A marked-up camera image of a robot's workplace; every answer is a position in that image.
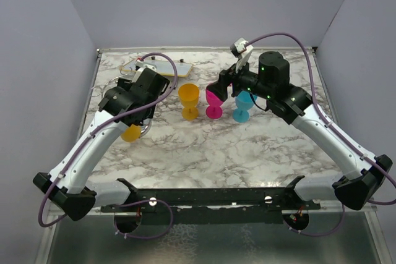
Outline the pink plastic wine glass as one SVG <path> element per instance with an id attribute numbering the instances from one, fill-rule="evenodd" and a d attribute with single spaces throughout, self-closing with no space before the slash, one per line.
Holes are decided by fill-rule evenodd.
<path id="1" fill-rule="evenodd" d="M 223 101 L 220 100 L 214 93 L 211 91 L 205 91 L 205 97 L 208 103 L 208 107 L 206 109 L 206 115 L 210 119 L 219 119 L 223 114 L 223 110 L 221 105 Z"/>

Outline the blue plastic wine glass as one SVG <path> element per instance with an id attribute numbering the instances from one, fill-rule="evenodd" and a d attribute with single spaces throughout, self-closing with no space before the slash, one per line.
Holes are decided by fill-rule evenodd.
<path id="1" fill-rule="evenodd" d="M 236 109 L 233 111 L 232 117 L 238 123 L 244 123 L 249 120 L 249 110 L 254 106 L 251 94 L 242 91 L 235 98 Z"/>

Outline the yellow wine glass front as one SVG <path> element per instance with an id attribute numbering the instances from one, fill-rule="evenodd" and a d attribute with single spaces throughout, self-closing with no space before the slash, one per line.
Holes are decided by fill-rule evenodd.
<path id="1" fill-rule="evenodd" d="M 192 83 L 185 83 L 178 90 L 179 100 L 183 106 L 182 117 L 187 121 L 196 119 L 199 111 L 196 108 L 199 101 L 199 88 Z"/>

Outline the yellow wine glass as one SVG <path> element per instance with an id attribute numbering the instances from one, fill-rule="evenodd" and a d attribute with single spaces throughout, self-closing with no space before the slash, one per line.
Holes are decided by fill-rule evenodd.
<path id="1" fill-rule="evenodd" d="M 199 111 L 196 108 L 199 101 L 199 88 L 192 83 L 185 83 L 178 90 L 179 100 L 183 106 L 182 117 L 187 121 L 196 119 Z"/>
<path id="2" fill-rule="evenodd" d="M 134 142 L 136 141 L 141 135 L 141 128 L 140 126 L 131 125 L 126 129 L 125 132 L 121 134 L 121 139 L 125 142 Z"/>

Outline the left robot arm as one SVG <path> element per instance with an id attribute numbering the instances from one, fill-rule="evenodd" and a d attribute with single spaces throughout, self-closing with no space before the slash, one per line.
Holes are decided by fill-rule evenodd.
<path id="1" fill-rule="evenodd" d="M 89 184 L 94 167 L 130 126 L 151 119 L 157 103 L 174 89 L 169 81 L 149 67 L 141 67 L 132 80 L 105 93 L 90 125 L 66 157 L 49 173 L 39 172 L 33 183 L 66 216 L 82 219 L 92 208 L 117 205 L 123 211 L 136 206 L 132 186 L 124 180 Z"/>

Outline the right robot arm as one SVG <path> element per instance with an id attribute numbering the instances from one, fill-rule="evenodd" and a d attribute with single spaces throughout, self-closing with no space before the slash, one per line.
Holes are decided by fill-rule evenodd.
<path id="1" fill-rule="evenodd" d="M 242 91 L 266 100 L 266 108 L 287 124 L 313 140 L 340 168 L 341 175 L 304 177 L 284 194 L 285 204 L 298 209 L 308 200 L 338 200 L 352 210 L 360 210 L 382 185 L 392 160 L 376 156 L 363 148 L 326 116 L 312 96 L 290 83 L 290 64 L 276 51 L 264 52 L 258 59 L 258 71 L 249 64 L 233 64 L 219 73 L 207 90 L 226 101 L 228 87 L 232 96 Z"/>

